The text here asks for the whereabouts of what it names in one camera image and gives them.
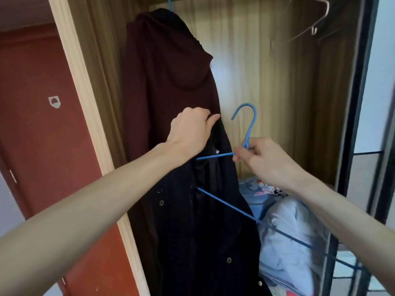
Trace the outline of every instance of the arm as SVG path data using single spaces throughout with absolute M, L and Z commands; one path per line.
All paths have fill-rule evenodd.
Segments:
M 251 138 L 250 151 L 239 147 L 235 154 L 234 161 L 242 159 L 265 182 L 303 200 L 395 295 L 395 232 L 304 171 L 269 138 Z
M 186 108 L 167 142 L 33 216 L 0 238 L 0 295 L 42 295 L 172 169 L 197 155 L 219 119 Z

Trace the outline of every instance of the hood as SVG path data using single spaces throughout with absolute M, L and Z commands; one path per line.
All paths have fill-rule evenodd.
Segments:
M 139 14 L 130 26 L 136 31 L 142 57 L 148 56 L 145 50 L 151 49 L 153 44 L 178 87 L 193 89 L 205 79 L 213 57 L 196 39 L 162 24 L 149 13 Z

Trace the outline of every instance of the sleeve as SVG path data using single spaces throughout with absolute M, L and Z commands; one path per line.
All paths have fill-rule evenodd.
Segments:
M 146 73 L 133 24 L 128 25 L 126 35 L 123 62 L 123 117 L 126 155 L 132 161 L 149 151 L 151 124 Z

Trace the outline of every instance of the red door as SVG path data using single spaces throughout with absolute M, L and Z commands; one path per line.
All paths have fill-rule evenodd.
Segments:
M 33 215 L 101 177 L 54 25 L 0 35 L 0 151 Z M 138 295 L 116 225 L 65 278 L 71 296 Z

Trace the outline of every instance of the door sticker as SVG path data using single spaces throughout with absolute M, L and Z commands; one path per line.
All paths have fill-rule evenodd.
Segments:
M 56 109 L 59 109 L 59 107 L 60 107 L 60 100 L 59 100 L 59 97 L 57 95 L 54 96 L 54 97 L 49 97 L 48 100 L 49 100 L 49 103 L 51 104 L 52 107 L 54 107 Z

